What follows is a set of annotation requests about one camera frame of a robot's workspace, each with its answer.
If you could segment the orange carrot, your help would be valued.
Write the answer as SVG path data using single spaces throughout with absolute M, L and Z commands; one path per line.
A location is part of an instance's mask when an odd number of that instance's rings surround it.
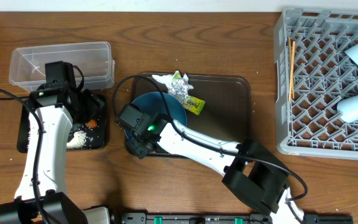
M 91 119 L 90 121 L 85 123 L 85 125 L 90 129 L 94 129 L 98 126 L 98 122 L 95 119 Z

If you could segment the large blue plate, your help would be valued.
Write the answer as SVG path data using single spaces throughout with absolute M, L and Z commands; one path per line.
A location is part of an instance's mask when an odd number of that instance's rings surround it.
M 163 93 L 163 95 L 172 118 L 184 126 L 187 126 L 188 119 L 182 104 L 168 93 Z M 149 115 L 151 118 L 155 118 L 158 114 L 167 114 L 162 97 L 158 91 L 148 92 L 138 96 L 132 101 L 131 105 L 140 112 Z

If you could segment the pile of white rice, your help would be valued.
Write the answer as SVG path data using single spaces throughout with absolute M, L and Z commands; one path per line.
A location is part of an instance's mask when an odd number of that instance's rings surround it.
M 30 133 L 33 128 L 29 124 L 21 124 L 17 138 L 17 150 L 21 153 L 27 153 Z M 74 133 L 70 133 L 67 142 L 67 151 L 93 150 L 104 147 L 103 132 L 98 128 L 90 129 L 84 124 Z

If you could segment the wooden chopstick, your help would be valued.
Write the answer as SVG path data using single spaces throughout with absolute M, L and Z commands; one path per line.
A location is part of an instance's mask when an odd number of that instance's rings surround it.
M 288 102 L 291 102 L 291 93 L 292 93 L 292 77 L 291 77 L 291 67 L 292 67 L 292 62 L 291 62 L 291 59 L 292 59 L 292 43 L 291 43 L 291 37 L 290 35 L 288 36 L 288 54 L 289 54 L 289 94 L 288 94 Z
M 292 41 L 291 43 L 291 70 L 290 70 L 290 99 L 293 99 L 295 97 L 295 93 L 294 93 L 294 64 L 295 64 L 295 47 L 296 47 L 296 42 Z

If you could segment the light blue cup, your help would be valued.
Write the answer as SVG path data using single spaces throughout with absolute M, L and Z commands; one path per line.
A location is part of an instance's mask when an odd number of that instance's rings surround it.
M 358 120 L 358 95 L 337 104 L 337 111 L 341 113 L 341 119 L 347 123 Z

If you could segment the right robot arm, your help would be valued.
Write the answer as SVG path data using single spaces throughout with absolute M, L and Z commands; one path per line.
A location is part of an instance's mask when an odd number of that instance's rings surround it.
M 223 184 L 242 203 L 273 223 L 304 223 L 305 214 L 291 196 L 292 172 L 253 140 L 223 141 L 198 133 L 165 114 L 122 115 L 119 125 L 132 134 L 128 148 L 139 158 L 160 147 L 220 174 Z

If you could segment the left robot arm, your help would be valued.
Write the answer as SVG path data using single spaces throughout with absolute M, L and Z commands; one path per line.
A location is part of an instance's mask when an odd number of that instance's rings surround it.
M 28 100 L 30 133 L 27 159 L 14 201 L 0 205 L 0 223 L 110 223 L 107 207 L 78 208 L 66 195 L 67 141 L 73 127 L 69 103 L 78 93 L 69 87 L 39 89 Z

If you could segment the grey dishwasher rack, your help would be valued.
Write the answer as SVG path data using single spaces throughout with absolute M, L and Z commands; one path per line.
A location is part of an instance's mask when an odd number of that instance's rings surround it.
M 358 66 L 345 51 L 358 44 L 358 12 L 286 9 L 273 29 L 278 96 L 276 146 L 282 154 L 358 160 L 358 120 L 337 104 L 358 95 Z M 288 102 L 288 36 L 296 42 L 295 97 Z

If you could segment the black plastic tray bin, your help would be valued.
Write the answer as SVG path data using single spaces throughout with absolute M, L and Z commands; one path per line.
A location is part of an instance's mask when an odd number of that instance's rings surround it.
M 71 150 L 100 149 L 104 146 L 106 137 L 105 98 L 103 95 L 92 95 L 91 97 L 101 106 L 94 118 L 96 126 L 89 128 L 85 123 L 75 123 L 70 130 L 64 126 L 63 132 L 60 134 L 44 133 L 42 142 L 35 144 L 40 147 L 40 154 L 51 152 L 59 154 Z M 31 139 L 38 140 L 39 138 L 38 136 L 30 135 L 32 132 L 30 117 L 27 106 L 23 106 L 17 139 L 17 150 L 21 153 L 28 151 Z

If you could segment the clear plastic bin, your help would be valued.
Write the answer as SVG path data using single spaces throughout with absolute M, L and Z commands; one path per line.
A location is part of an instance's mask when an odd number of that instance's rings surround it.
M 84 89 L 103 90 L 114 85 L 114 66 L 108 42 L 42 45 L 13 51 L 9 83 L 32 92 L 46 82 L 45 64 L 64 61 L 76 65 L 76 84 L 84 78 Z

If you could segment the crumpled white tissue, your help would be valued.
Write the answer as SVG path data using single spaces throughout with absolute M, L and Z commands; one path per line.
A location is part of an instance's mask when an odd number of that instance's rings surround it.
M 174 79 L 174 75 L 152 75 L 152 78 L 161 83 L 164 84 L 167 88 L 170 88 L 172 86 L 172 81 Z

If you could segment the crumpled aluminium foil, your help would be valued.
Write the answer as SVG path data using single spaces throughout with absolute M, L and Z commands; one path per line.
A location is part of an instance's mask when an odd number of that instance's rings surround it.
M 188 91 L 194 89 L 193 85 L 188 83 L 188 76 L 184 74 L 181 76 L 180 73 L 176 72 L 173 75 L 172 82 L 168 87 L 168 94 L 175 97 L 180 103 L 183 103 L 189 96 Z

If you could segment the brown serving tray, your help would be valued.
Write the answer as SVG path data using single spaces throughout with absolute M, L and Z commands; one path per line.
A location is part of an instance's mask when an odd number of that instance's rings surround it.
M 251 137 L 251 92 L 245 78 L 192 74 L 187 76 L 189 84 L 194 87 L 189 91 L 189 95 L 206 103 L 201 113 L 196 115 L 179 106 L 174 102 L 175 99 L 168 95 L 165 98 L 173 119 L 192 130 L 216 139 L 243 143 Z M 157 113 L 166 114 L 160 94 L 153 84 L 139 78 L 134 78 L 131 84 L 131 103 L 141 112 L 151 116 Z M 141 103 L 142 100 L 138 97 L 143 94 L 149 95 L 145 99 L 151 100 L 157 97 L 157 104 L 153 103 L 156 109 L 148 106 L 147 103 Z

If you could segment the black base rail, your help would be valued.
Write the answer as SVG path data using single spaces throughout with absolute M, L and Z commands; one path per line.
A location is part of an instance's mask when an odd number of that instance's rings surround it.
M 303 218 L 292 218 L 288 215 L 265 216 L 250 215 L 217 215 L 217 214 L 150 214 L 143 212 L 121 213 L 115 215 L 108 207 L 93 207 L 84 210 L 88 223 L 117 224 L 273 224 L 273 223 L 353 223 L 351 216 L 332 216 L 306 214 Z

